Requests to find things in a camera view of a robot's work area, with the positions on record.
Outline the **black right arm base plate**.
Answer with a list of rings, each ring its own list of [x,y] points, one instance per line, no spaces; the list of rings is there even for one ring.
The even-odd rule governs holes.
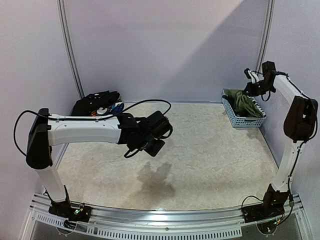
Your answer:
[[[261,201],[261,203],[244,205],[248,198],[255,198]],[[253,195],[247,196],[241,204],[241,213],[244,222],[251,223],[271,219],[274,221],[274,225],[278,225],[285,220],[285,203],[286,201],[277,202],[275,199],[272,199],[270,203],[264,203],[261,199]]]

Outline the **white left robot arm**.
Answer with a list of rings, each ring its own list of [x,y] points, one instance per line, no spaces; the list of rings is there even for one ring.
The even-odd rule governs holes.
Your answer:
[[[24,110],[17,117],[13,134],[24,114],[35,115],[29,131],[26,150],[17,149],[25,157],[29,167],[34,169],[47,191],[55,209],[63,216],[74,213],[74,205],[69,202],[68,191],[62,183],[57,167],[52,159],[52,147],[69,143],[104,142],[126,145],[126,159],[145,151],[155,157],[165,144],[165,139],[173,133],[173,127],[165,112],[155,111],[148,117],[134,117],[127,111],[145,103],[136,102],[116,115],[106,116],[66,116],[50,114],[47,108],[39,112]]]

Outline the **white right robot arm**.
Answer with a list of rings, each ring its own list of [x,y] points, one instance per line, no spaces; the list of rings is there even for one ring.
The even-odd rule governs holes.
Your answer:
[[[284,203],[291,194],[292,179],[303,146],[317,134],[319,105],[317,100],[300,90],[287,73],[277,71],[272,61],[262,64],[262,78],[258,77],[257,71],[249,68],[244,70],[244,74],[250,80],[243,90],[245,95],[258,97],[280,92],[289,104],[283,123],[287,142],[280,166],[264,195],[264,203],[258,208],[262,218],[269,218],[278,210],[278,205]]]

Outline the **black trousers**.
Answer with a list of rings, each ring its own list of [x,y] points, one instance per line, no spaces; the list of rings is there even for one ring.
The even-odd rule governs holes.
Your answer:
[[[74,104],[71,116],[73,117],[89,117],[92,112],[99,108],[108,108],[115,104],[120,99],[118,91],[103,91],[98,93],[91,93]]]

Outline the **green cloth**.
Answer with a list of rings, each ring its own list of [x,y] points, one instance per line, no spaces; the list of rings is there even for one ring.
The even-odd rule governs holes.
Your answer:
[[[253,99],[245,95],[241,89],[225,88],[223,92],[224,98],[229,102],[236,116],[252,118],[264,117]]]

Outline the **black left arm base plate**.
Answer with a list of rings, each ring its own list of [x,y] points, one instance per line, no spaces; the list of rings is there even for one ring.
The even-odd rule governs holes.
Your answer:
[[[88,223],[93,208],[81,203],[78,208],[72,207],[67,199],[62,202],[51,201],[48,212],[52,215],[68,219],[71,222]]]

